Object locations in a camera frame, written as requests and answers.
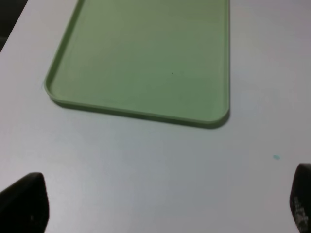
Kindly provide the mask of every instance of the tray rim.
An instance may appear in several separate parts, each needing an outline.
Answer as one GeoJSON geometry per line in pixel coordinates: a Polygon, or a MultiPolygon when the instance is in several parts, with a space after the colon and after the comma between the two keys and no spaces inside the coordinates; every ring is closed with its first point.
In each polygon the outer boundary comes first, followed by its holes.
{"type": "Polygon", "coordinates": [[[228,17],[228,19],[226,19],[227,20],[226,30],[228,33],[228,37],[226,41],[227,72],[228,73],[226,74],[227,77],[225,78],[228,80],[228,84],[227,84],[228,96],[225,99],[224,112],[219,117],[217,117],[217,119],[208,120],[208,121],[145,113],[145,112],[139,112],[139,111],[131,111],[131,110],[125,110],[122,108],[110,108],[110,107],[104,107],[100,105],[84,104],[84,103],[78,103],[74,101],[62,100],[62,99],[57,98],[50,91],[49,87],[54,78],[54,73],[57,70],[59,62],[61,60],[59,58],[61,58],[63,55],[62,50],[66,48],[67,46],[68,40],[70,39],[72,30],[74,28],[74,25],[79,16],[80,10],[82,9],[85,1],[86,0],[77,0],[77,3],[70,16],[70,20],[60,40],[58,48],[56,49],[56,53],[53,57],[52,63],[50,65],[50,68],[44,80],[44,89],[54,103],[56,103],[57,105],[61,107],[69,108],[69,109],[98,112],[98,113],[104,113],[104,114],[110,114],[110,115],[116,115],[116,116],[122,116],[122,117],[132,117],[132,118],[146,119],[146,120],[159,121],[159,122],[172,123],[172,124],[180,124],[180,125],[186,125],[186,126],[194,126],[194,127],[199,127],[199,128],[218,128],[224,125],[228,121],[230,117],[230,0],[226,0],[227,1],[226,10],[227,10],[227,17],[228,17]]]}

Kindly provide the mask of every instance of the green tray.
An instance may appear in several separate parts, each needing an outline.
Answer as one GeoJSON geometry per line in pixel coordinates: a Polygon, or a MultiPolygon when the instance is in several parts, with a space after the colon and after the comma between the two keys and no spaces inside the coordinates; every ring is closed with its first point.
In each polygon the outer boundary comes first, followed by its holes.
{"type": "Polygon", "coordinates": [[[69,108],[219,126],[229,0],[79,0],[45,89],[69,108]]]}

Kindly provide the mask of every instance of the white table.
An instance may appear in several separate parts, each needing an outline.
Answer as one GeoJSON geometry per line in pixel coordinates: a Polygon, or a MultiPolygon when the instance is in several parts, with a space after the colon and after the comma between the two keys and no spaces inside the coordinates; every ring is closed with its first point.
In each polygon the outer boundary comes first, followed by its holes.
{"type": "Polygon", "coordinates": [[[231,0],[231,116],[215,130],[55,105],[42,83],[75,4],[29,0],[0,53],[0,189],[41,171],[47,233],[297,232],[311,1],[231,0]]]}

